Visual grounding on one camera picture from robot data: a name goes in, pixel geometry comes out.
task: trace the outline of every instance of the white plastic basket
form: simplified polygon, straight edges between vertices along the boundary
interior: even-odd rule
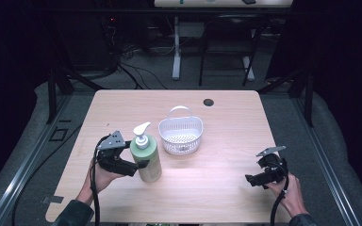
[[[188,117],[170,118],[175,110],[186,109]],[[186,106],[178,105],[170,110],[167,119],[160,122],[158,132],[166,152],[175,155],[194,153],[199,148],[204,124]]]

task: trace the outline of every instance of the pump dispenser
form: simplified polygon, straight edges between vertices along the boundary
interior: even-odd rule
[[[157,142],[151,135],[145,135],[145,131],[151,123],[148,121],[135,127],[136,137],[131,141],[130,150],[135,162],[149,160],[148,166],[138,169],[140,178],[144,182],[154,182],[161,176],[160,158],[157,150]]]

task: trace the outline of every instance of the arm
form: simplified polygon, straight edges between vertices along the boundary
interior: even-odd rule
[[[91,190],[91,167],[93,163],[90,162],[90,167],[80,192],[75,200],[69,202],[63,212],[60,213],[58,218],[53,223],[56,225],[86,225],[93,216],[93,210],[90,205],[93,201]],[[95,183],[97,192],[101,192],[110,185],[110,183],[123,177],[121,174],[108,172],[102,169],[99,164],[95,165]]]
[[[291,220],[289,222],[289,226],[315,226],[317,223],[314,219],[309,215],[307,210],[304,207],[304,198],[302,195],[301,184],[299,183],[299,179],[295,177],[293,174],[288,175],[289,178],[289,186],[288,192],[285,195],[285,198],[281,201],[281,204],[288,211]],[[285,179],[276,184],[269,183],[266,186],[272,191],[275,197],[281,193],[281,190],[284,188]]]

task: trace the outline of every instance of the chair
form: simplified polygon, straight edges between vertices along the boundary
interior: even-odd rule
[[[201,68],[199,86],[202,86],[204,69],[223,70],[220,67],[205,67],[205,57],[208,54],[240,56],[245,63],[243,67],[228,68],[230,70],[245,70],[243,86],[248,79],[255,50],[260,40],[262,31],[266,28],[268,18],[258,14],[223,14],[206,22],[201,47]]]

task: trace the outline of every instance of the black curtain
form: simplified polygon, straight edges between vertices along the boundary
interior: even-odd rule
[[[17,1],[0,1],[0,170],[34,110],[50,60],[35,21]]]
[[[324,17],[326,20],[288,20],[267,78],[301,69],[310,51],[318,51],[314,90],[336,118],[348,148],[349,163],[362,182],[362,2],[294,0],[292,12],[313,10],[330,15]]]

